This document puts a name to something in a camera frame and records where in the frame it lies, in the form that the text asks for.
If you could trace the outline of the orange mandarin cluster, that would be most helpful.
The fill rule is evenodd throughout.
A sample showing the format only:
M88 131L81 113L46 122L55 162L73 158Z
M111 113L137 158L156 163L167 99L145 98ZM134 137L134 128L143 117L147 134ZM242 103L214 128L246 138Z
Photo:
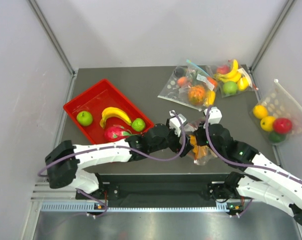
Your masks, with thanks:
M192 152L195 155L194 160L199 160L208 155L209 147L207 145L204 146L197 145L197 140L194 135L190 136L190 144L193 146Z

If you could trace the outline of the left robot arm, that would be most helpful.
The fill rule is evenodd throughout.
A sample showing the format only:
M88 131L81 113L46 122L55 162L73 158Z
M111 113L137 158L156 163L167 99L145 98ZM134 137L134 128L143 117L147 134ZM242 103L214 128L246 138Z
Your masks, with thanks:
M151 153L170 149L175 157L184 157L193 149L190 137L175 128L157 124L147 132L115 142L94 145L61 142L45 158L51 189L73 187L99 198L104 194L100 177L86 168L107 163L128 163L149 158Z

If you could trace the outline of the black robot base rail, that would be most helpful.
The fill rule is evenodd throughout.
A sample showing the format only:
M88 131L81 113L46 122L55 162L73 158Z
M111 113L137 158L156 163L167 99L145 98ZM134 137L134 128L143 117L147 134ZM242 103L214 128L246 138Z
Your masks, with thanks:
M102 174L102 189L92 196L109 207L211 207L216 200L240 201L233 183L224 186L227 178L239 174Z

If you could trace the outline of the zip bag with red zipper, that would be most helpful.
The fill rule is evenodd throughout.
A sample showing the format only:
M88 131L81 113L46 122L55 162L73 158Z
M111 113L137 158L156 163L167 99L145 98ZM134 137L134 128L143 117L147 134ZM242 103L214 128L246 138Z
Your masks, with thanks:
M190 157L194 164L204 166L210 160L216 159L217 155L209 148L208 145L199 146L194 131L199 128L199 121L189 122L185 126L185 132L190 135L190 144L193 147L187 156Z

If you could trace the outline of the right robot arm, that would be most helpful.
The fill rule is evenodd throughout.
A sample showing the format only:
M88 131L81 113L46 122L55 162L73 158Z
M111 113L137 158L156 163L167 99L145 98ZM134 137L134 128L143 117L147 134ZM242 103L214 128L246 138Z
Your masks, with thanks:
M201 124L194 132L199 146L208 146L242 174L231 173L224 192L264 202L282 210L302 226L302 179L272 163L254 147L234 140L221 124Z

